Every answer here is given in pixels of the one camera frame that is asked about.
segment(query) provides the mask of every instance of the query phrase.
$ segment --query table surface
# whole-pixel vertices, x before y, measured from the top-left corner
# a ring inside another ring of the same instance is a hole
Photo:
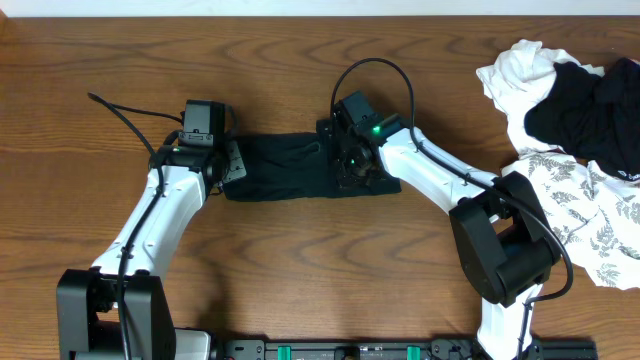
[[[638,18],[9,19],[0,23],[0,358],[57,356],[55,287],[118,234],[148,154],[86,97],[177,114],[187,99],[232,104],[240,132],[314,131],[341,72],[379,56],[413,81],[417,123],[436,144],[499,172],[516,157],[505,116],[475,70],[519,39],[583,63],[638,56]],[[401,79],[367,65],[362,89],[406,114]],[[153,144],[175,128],[132,115]],[[546,289],[565,281],[554,267]],[[397,195],[235,203],[212,198],[188,226],[165,291],[176,326],[223,336],[430,338],[474,334],[480,297],[448,217],[410,186]],[[541,337],[591,337],[603,359],[640,352],[640,291],[596,288],[536,305]]]

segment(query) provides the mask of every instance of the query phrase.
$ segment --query metal bracket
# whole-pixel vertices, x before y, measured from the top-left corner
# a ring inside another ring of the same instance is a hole
[[[233,340],[224,344],[225,358],[234,360],[264,360],[265,346],[262,340]]]
[[[236,141],[229,141],[226,144],[227,155],[229,156],[229,171],[222,179],[222,183],[226,184],[234,180],[247,176],[247,169],[244,167],[242,155]]]

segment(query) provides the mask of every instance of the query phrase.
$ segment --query black fabric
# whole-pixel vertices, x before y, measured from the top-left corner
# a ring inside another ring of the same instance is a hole
[[[401,191],[400,181],[392,177],[340,189],[332,166],[328,125],[327,120],[319,121],[317,134],[236,137],[247,176],[224,185],[227,199],[257,202],[383,195]]]
[[[603,78],[571,62],[554,67],[549,96],[525,116],[527,134],[609,175],[640,179],[640,66],[623,58]]]

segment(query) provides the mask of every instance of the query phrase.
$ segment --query black cable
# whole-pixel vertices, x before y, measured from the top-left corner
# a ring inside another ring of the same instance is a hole
[[[149,151],[149,154],[151,154],[151,158],[153,159],[153,162],[156,164],[156,170],[158,171],[158,187],[156,187],[156,192],[153,195],[153,199],[149,203],[149,206],[147,206],[144,213],[142,213],[142,216],[140,216],[140,219],[136,223],[136,226],[131,231],[131,234],[129,235],[127,242],[121,248],[122,254],[120,255],[120,264],[118,266],[118,277],[116,280],[116,303],[118,304],[118,316],[120,317],[120,331],[122,333],[122,348],[124,352],[124,358],[126,360],[131,360],[132,358],[131,342],[129,340],[129,329],[127,327],[127,316],[126,316],[126,304],[124,302],[124,276],[127,268],[127,262],[129,261],[129,255],[131,254],[131,247],[133,245],[133,242],[136,236],[138,235],[138,232],[140,232],[140,229],[144,225],[145,220],[149,217],[149,214],[151,214],[151,211],[155,207],[158,200],[160,200],[160,197],[164,192],[164,175],[162,174],[162,161],[159,161],[160,159],[158,159],[158,155],[153,150],[153,148],[151,147],[151,144],[147,141],[144,135],[142,135],[142,133],[131,123],[131,121],[129,121],[126,117],[124,117],[124,115],[122,115],[116,109],[115,104],[111,104],[106,100],[104,100],[103,98],[101,98],[100,96],[93,93],[88,93],[87,95],[89,96],[89,99],[104,105],[107,109],[109,109],[112,113],[114,113],[117,117],[119,117],[120,120],[122,120],[122,122],[124,122],[125,125],[127,125],[129,129],[131,129],[131,131],[133,131],[133,133],[138,136],[140,141],[144,144],[144,146]]]
[[[532,297],[527,299],[524,302],[524,306],[525,306],[525,316],[524,316],[524,321],[522,323],[522,331],[520,333],[520,338],[518,339],[518,341],[520,342],[520,345],[518,346],[518,357],[517,359],[521,359],[522,356],[522,346],[524,344],[524,337],[525,337],[525,333],[526,333],[526,328],[527,328],[527,321],[529,319],[529,312],[532,309],[532,304],[535,302],[539,302],[539,301],[546,301],[546,300],[552,300],[552,299],[556,299],[559,298],[561,296],[563,296],[564,294],[566,294],[567,292],[569,292],[569,289],[571,289],[571,286],[573,285],[573,267],[572,267],[572,263],[571,263],[571,259],[569,258],[569,254],[567,253],[567,250],[565,249],[564,245],[562,244],[562,241],[560,241],[560,239],[558,238],[558,236],[556,236],[556,234],[549,228],[549,226],[547,224],[545,224],[545,222],[543,220],[540,219],[540,216],[536,213],[535,210],[533,210],[529,205],[523,203],[522,201],[511,197],[505,193],[503,193],[502,191],[499,191],[491,186],[486,185],[485,183],[478,181],[477,179],[473,178],[471,176],[471,174],[469,173],[463,173],[461,171],[458,171],[458,169],[453,168],[452,166],[450,166],[449,164],[447,164],[446,162],[440,160],[438,157],[434,156],[433,154],[431,154],[429,151],[427,151],[423,146],[422,146],[422,142],[418,141],[416,135],[415,135],[415,113],[416,113],[416,106],[415,106],[415,100],[414,100],[414,95],[413,95],[413,87],[411,86],[411,81],[409,80],[409,77],[407,76],[407,74],[405,74],[404,71],[402,71],[402,69],[394,64],[393,62],[387,60],[387,59],[382,59],[382,58],[367,58],[367,59],[362,59],[360,61],[355,62],[353,65],[351,65],[347,70],[345,70],[345,72],[340,76],[340,78],[338,79],[338,82],[336,83],[335,87],[333,88],[333,93],[331,94],[331,108],[329,109],[329,117],[332,119],[334,117],[333,114],[333,108],[335,106],[335,100],[336,100],[336,94],[338,92],[338,88],[340,87],[340,84],[342,83],[342,80],[344,80],[344,78],[347,76],[347,74],[349,74],[353,69],[355,69],[356,67],[364,64],[364,63],[368,63],[368,62],[380,62],[383,64],[387,64],[389,66],[391,66],[392,68],[394,68],[404,79],[405,83],[407,84],[407,89],[409,90],[409,102],[410,102],[410,107],[411,107],[411,114],[410,114],[410,121],[411,121],[411,128],[410,128],[410,134],[411,134],[411,141],[413,141],[413,143],[416,145],[417,150],[419,150],[422,154],[424,154],[426,157],[428,157],[429,159],[431,159],[433,162],[435,162],[436,164],[440,165],[441,167],[445,168],[446,170],[448,170],[449,172],[453,173],[454,175],[464,179],[466,182],[473,184],[489,193],[491,193],[492,195],[502,199],[502,201],[504,201],[505,203],[509,204],[510,206],[520,210],[521,212],[529,215],[536,223],[538,223],[538,225],[540,225],[542,227],[542,229],[544,230],[544,232],[554,241],[555,245],[557,246],[558,250],[560,251],[560,253],[562,254],[565,266],[567,268],[567,281],[565,283],[565,285],[562,287],[562,289],[551,293],[551,294],[547,294],[547,295],[542,295],[542,296],[536,296],[536,297]]]
[[[131,107],[128,107],[128,106],[118,105],[118,104],[114,104],[114,103],[109,103],[109,104],[111,104],[111,106],[113,106],[116,109],[129,111],[129,112],[134,112],[136,114],[164,117],[164,118],[167,118],[167,119],[175,120],[175,121],[179,122],[180,124],[182,124],[182,119],[177,117],[177,116],[164,114],[164,113],[159,113],[159,112],[155,112],[155,111],[147,111],[147,110],[131,108]]]

